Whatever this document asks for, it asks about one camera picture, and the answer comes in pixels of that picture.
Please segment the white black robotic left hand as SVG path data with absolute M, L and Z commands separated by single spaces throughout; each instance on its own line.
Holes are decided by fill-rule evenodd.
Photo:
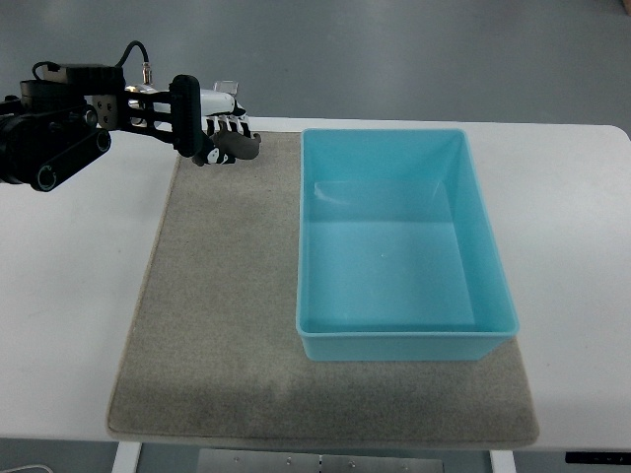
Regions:
M 251 137 L 246 111 L 235 97 L 202 89 L 200 93 L 201 113 L 206 119 L 206 136 L 219 131 L 234 131 Z

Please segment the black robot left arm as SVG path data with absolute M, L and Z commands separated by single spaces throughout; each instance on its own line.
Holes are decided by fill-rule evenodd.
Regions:
M 196 78 L 175 76 L 164 92 L 127 88 L 123 65 L 39 61 L 21 93 L 1 103 L 1 180 L 49 192 L 108 152 L 110 134 L 153 137 L 183 157 L 203 162 L 213 148 L 203 132 Z

